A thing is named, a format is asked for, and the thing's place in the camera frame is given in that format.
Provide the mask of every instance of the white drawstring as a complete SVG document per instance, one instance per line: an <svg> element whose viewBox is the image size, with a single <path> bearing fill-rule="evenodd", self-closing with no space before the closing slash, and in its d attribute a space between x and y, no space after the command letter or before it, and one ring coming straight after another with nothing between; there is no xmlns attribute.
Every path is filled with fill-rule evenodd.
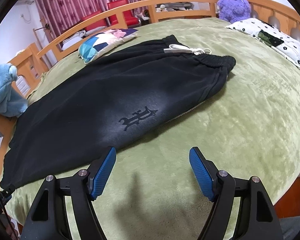
<svg viewBox="0 0 300 240"><path fill-rule="evenodd" d="M188 48L187 46L182 46L178 44L170 44L168 49L163 49L165 53L169 52L180 52L180 53L193 53L194 55L200 55L200 54L212 54L211 49L205 48L205 49L200 49L200 48Z"/></svg>

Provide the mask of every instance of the purple stuffed toy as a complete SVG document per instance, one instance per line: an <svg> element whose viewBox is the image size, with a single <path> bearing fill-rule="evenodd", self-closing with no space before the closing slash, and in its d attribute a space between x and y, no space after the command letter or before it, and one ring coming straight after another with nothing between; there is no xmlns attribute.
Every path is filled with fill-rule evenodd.
<svg viewBox="0 0 300 240"><path fill-rule="evenodd" d="M219 19L234 23L251 17L251 5L247 0L218 0Z"/></svg>

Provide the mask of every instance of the red-brown floor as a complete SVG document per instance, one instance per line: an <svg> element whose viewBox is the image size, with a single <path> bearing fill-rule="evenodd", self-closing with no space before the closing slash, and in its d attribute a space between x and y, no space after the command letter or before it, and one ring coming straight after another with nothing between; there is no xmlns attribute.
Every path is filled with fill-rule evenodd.
<svg viewBox="0 0 300 240"><path fill-rule="evenodd" d="M300 216L300 177L274 205L279 218Z"/></svg>

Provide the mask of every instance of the white floral pillow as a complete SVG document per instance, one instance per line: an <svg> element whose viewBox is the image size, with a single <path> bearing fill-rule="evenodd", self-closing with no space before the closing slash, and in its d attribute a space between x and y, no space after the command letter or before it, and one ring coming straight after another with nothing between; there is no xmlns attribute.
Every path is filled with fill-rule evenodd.
<svg viewBox="0 0 300 240"><path fill-rule="evenodd" d="M272 49L291 61L300 69L300 42L281 32L272 25L250 18L235 22L226 26L228 29L236 30L258 39L259 41L272 40Z"/></svg>

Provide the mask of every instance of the fleece blanket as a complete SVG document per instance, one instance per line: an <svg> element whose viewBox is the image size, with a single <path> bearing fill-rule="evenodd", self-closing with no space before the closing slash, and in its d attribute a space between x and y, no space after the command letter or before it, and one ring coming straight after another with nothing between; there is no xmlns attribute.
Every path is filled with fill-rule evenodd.
<svg viewBox="0 0 300 240"><path fill-rule="evenodd" d="M189 164L193 146L234 177L259 176L273 203L300 173L300 70L227 25L216 18L167 20L140 27L140 37L112 51L174 34L191 48L233 56L237 64L218 94L118 152L105 190L93 203L107 239L197 239L212 204ZM42 78L29 103L83 67L78 52L64 58ZM72 176L80 168L57 177ZM17 189L8 202L8 213L19 222L24 223L41 183ZM78 240L69 197L66 202ZM236 199L225 239L233 234L238 203Z"/></svg>

